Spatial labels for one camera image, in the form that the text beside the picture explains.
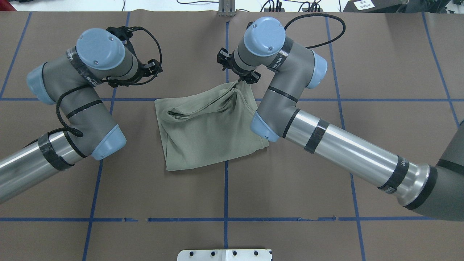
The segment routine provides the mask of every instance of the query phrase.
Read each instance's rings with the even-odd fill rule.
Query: cloth fold
[[[166,169],[202,167],[269,146],[250,130],[257,108],[250,85],[243,81],[155,100]]]

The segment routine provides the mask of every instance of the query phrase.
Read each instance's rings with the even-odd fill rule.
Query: white metal bracket
[[[271,249],[182,250],[177,261],[272,261]]]
[[[235,16],[235,0],[219,0],[219,16]]]

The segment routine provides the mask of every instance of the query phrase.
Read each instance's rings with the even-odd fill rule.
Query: coiled black cable
[[[321,43],[321,44],[318,44],[318,45],[315,45],[315,46],[307,46],[306,48],[310,49],[310,48],[316,48],[316,47],[319,47],[319,46],[324,46],[324,45],[327,45],[327,44],[330,44],[336,40],[338,40],[346,31],[346,24],[345,24],[345,21],[343,21],[340,17],[337,17],[337,16],[334,16],[334,15],[331,15],[331,14],[326,14],[326,13],[307,13],[307,14],[302,14],[300,16],[297,16],[295,18],[293,18],[292,20],[290,20],[284,27],[285,30],[287,30],[287,28],[289,27],[289,25],[291,25],[293,22],[295,22],[296,20],[298,19],[301,19],[301,18],[306,18],[306,17],[311,17],[311,16],[323,16],[323,17],[328,17],[328,18],[332,18],[332,19],[335,19],[337,21],[339,21],[341,24],[342,24],[342,32],[337,35],[337,37],[327,41],[327,42],[324,42],[324,43]]]

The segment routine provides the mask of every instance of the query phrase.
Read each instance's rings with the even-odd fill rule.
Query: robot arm
[[[129,41],[135,30],[145,29],[89,29],[74,48],[27,75],[29,88],[40,101],[58,104],[57,116],[64,128],[44,134],[0,161],[0,203],[88,155],[101,160],[126,144],[121,129],[93,87],[103,81],[113,87],[140,85],[136,83],[143,77],[151,75],[153,79],[162,71],[161,58],[159,63],[153,59],[144,65],[135,56]],[[62,121],[60,108],[71,126]]]
[[[323,119],[296,108],[304,88],[316,87],[327,62],[313,50],[286,37],[278,20],[262,17],[247,28],[237,49],[221,49],[218,62],[240,80],[254,83],[253,70],[275,72],[251,124],[270,141],[290,140],[397,197],[400,205],[421,215],[464,221],[464,124],[436,167],[415,164],[371,144]]]

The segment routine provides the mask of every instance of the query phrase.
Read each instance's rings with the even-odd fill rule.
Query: white label
[[[358,10],[369,9],[375,7],[371,0],[362,0],[354,2],[354,5]]]

